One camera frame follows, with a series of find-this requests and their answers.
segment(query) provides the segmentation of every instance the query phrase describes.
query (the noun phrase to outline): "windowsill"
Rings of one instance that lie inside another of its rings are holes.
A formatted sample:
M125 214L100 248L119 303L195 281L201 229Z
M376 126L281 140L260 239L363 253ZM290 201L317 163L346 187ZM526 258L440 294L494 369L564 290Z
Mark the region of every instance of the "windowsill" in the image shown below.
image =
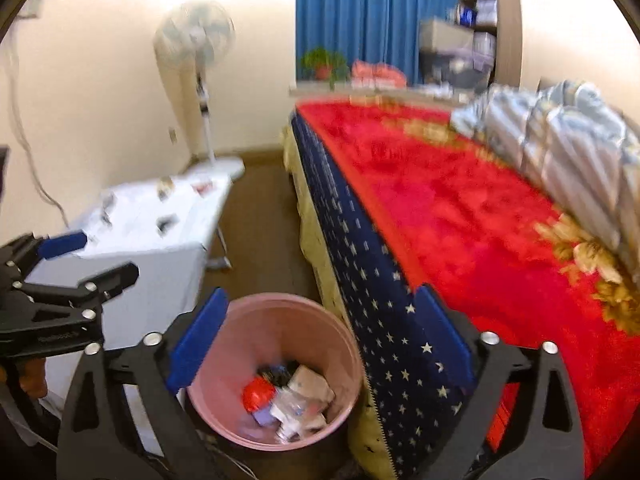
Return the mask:
M395 99L402 99L416 104L434 104L446 108L464 107L467 102L460 102L458 94L452 98L439 98L425 94L419 88L363 88L351 86L349 82L336 82L335 89L329 88L329 83L323 81L297 81L289 86L289 95L297 98L315 96L343 98L345 96L375 96L384 95Z

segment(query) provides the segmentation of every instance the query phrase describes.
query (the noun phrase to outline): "potted plant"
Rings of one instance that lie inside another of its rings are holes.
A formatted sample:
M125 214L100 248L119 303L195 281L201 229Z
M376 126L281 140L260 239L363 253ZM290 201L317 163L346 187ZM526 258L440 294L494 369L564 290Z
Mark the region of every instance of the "potted plant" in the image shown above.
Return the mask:
M349 76L347 60L339 52L329 52L319 46L309 50L300 59L302 68L311 71L318 81L328 81L331 90L335 88L335 82L346 80Z

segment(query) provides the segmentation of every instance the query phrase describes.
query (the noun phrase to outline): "wall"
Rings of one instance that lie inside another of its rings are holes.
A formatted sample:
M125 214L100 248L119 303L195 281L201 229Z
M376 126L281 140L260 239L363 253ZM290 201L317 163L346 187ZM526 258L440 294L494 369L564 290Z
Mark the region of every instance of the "wall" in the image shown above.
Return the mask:
M162 71L170 102L153 51L162 16L184 1L45 0L40 19L20 22L25 128L42 181L71 218L107 186L179 171L190 157L187 142L200 150L191 75ZM217 1L231 13L237 41L208 75L215 145L273 146L292 109L287 89L295 70L295 0ZM7 47L4 40L3 68ZM12 147L0 240L26 230L58 232L58 212L37 198L12 137L7 101L0 72L0 142ZM186 138L172 145L169 127Z
M596 83L603 97L640 120L640 44L613 0L521 0L522 86L542 76Z

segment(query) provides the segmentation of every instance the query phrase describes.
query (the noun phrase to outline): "wall outlet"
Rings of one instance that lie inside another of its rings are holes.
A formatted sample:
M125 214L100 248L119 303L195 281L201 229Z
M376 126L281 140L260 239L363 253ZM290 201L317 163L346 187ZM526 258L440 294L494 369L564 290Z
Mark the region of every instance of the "wall outlet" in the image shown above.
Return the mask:
M27 0L22 8L18 11L18 18L22 20L32 20L39 18L42 12L42 3L44 0Z

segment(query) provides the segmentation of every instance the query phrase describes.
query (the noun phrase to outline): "silver screw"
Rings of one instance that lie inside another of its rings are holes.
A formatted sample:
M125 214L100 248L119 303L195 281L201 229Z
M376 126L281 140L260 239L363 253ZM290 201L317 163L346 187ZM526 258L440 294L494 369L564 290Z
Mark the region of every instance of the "silver screw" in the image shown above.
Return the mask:
M94 355L97 354L101 348L100 343L89 343L84 347L84 353L87 355Z
M495 332L482 332L480 334L480 339L488 345L497 345L500 342L500 338Z
M548 354L557 354L558 345L553 341L545 341L542 343L542 349Z
M145 335L145 338L142 340L142 342L146 346L156 346L161 341L162 341L162 334L159 334L158 332L152 332L150 334L147 334Z

